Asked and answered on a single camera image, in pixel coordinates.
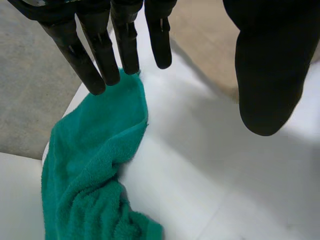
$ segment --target concrete floor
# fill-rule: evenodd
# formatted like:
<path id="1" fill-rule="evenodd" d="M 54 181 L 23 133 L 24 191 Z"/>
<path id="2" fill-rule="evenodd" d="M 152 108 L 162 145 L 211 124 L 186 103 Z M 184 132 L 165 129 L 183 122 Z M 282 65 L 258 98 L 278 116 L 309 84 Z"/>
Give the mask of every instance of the concrete floor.
<path id="1" fill-rule="evenodd" d="M 0 0 L 0 66 L 0 152 L 41 159 L 81 81 L 41 26 L 6 0 Z"/>

